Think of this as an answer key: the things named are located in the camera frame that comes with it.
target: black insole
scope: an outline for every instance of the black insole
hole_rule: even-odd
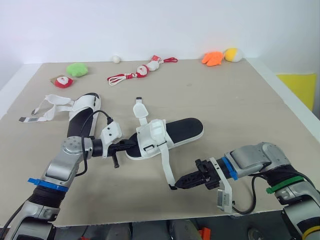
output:
[[[95,96],[97,99],[99,99],[99,95],[94,92],[87,93],[83,96],[86,96],[86,95],[92,95],[92,96]],[[67,138],[72,137],[72,136],[88,137],[90,134],[90,131],[91,131],[93,120],[94,120],[93,116],[90,117],[90,119],[86,122],[82,132],[81,132],[81,128],[82,128],[83,124],[85,123],[85,121],[87,120],[87,118],[93,112],[94,111],[90,107],[88,107],[85,110],[82,110],[81,112],[79,112],[76,116],[74,116],[71,119],[71,121],[69,122],[69,128],[68,128],[68,133],[67,133],[66,137]]]
[[[174,144],[198,136],[199,134],[201,134],[203,129],[204,126],[196,118],[185,118],[166,124],[166,131]],[[133,134],[130,137],[130,140],[135,141],[136,146],[129,148],[126,153],[133,158],[141,157],[140,149],[138,146],[137,133]]]

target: red and white toy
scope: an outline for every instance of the red and white toy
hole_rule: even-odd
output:
[[[122,73],[115,76],[108,77],[107,80],[110,86],[114,86],[126,79],[133,79],[133,78],[144,78],[148,75],[149,71],[153,72],[160,67],[160,64],[163,63],[176,63],[178,59],[175,57],[170,57],[164,60],[161,60],[160,57],[153,55],[150,62],[145,65],[138,66],[136,73]]]
[[[50,81],[58,88],[65,89],[71,86],[71,84],[74,82],[70,77],[59,75],[56,76]]]

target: green plush toy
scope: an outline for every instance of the green plush toy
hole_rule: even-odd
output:
[[[66,72],[73,77],[81,77],[88,73],[88,67],[82,62],[76,62],[67,66]]]

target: plush toy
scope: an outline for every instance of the plush toy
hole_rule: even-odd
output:
[[[66,72],[73,77],[81,77],[88,73],[88,67],[82,62],[76,62],[67,66]]]
[[[224,52],[224,59],[228,62],[239,62],[244,57],[244,54],[242,51],[240,51],[238,48],[228,48]]]
[[[224,54],[222,52],[213,51],[213,52],[206,53],[201,62],[211,67],[211,66],[220,65],[223,59],[224,59]]]
[[[176,62],[178,62],[178,59],[176,59],[175,57],[170,57],[170,58],[161,60],[160,57],[153,55],[153,57],[151,58],[148,64],[143,64],[141,66],[138,66],[136,73],[121,73],[115,76],[110,76],[107,78],[107,81],[109,82],[110,86],[114,86],[126,79],[144,78],[147,76],[149,72],[153,72],[157,70],[160,64],[176,63]]]
[[[58,88],[65,89],[67,87],[70,87],[71,84],[74,82],[70,77],[66,77],[63,75],[56,76],[50,81]]]

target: yellow plush toy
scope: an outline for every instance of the yellow plush toy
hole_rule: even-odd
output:
[[[238,48],[228,48],[224,52],[224,59],[228,62],[239,62],[244,57],[244,54]]]

